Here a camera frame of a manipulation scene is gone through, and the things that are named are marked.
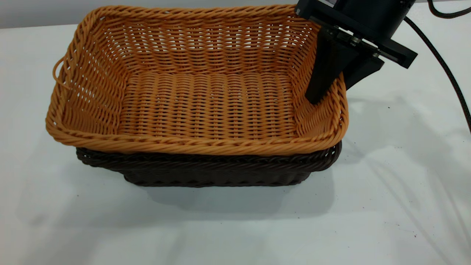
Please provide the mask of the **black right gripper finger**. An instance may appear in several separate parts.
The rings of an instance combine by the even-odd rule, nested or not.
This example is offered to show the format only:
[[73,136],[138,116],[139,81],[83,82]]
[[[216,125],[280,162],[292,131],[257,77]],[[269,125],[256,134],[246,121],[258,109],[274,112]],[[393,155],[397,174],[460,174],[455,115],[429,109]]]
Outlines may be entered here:
[[343,69],[346,89],[350,89],[361,80],[378,72],[383,65],[384,61],[378,57],[377,53],[358,55]]
[[314,67],[305,92],[310,104],[318,104],[334,80],[360,55],[350,39],[350,35],[339,29],[321,27],[317,35]]

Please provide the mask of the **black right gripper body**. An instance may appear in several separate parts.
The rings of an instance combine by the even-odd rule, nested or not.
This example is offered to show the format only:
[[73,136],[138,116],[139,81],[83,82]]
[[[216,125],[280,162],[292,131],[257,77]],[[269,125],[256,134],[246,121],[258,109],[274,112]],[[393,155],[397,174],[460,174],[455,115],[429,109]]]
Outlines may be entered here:
[[392,40],[414,5],[414,0],[337,0],[333,6],[321,0],[299,0],[297,16],[327,29],[351,32],[353,38],[373,43],[381,56],[409,68],[417,53]]

